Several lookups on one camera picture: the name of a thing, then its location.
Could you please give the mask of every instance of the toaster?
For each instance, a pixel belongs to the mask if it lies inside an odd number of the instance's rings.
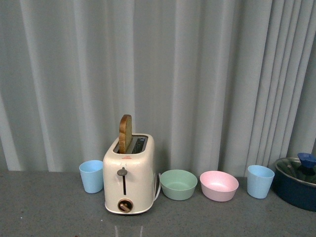
[[[116,214],[149,210],[158,197],[154,164],[155,143],[149,134],[132,134],[126,154],[119,153],[119,138],[103,159],[105,207]]]

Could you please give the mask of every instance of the bread slice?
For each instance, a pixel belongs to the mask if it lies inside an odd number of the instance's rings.
[[[132,141],[132,116],[123,115],[119,123],[118,147],[120,154],[126,154],[126,151]]]

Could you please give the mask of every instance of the toaster knob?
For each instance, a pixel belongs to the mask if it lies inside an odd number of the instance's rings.
[[[123,167],[118,170],[118,176],[125,176],[127,174],[127,170]]]

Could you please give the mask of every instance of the pot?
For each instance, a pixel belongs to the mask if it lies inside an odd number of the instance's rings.
[[[316,158],[308,153],[299,153],[298,157],[276,161],[272,187],[287,203],[316,211]]]

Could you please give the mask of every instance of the pot lid handle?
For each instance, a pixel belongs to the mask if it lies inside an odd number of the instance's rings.
[[[316,158],[312,154],[299,153],[297,156],[305,168],[313,168],[316,165]]]

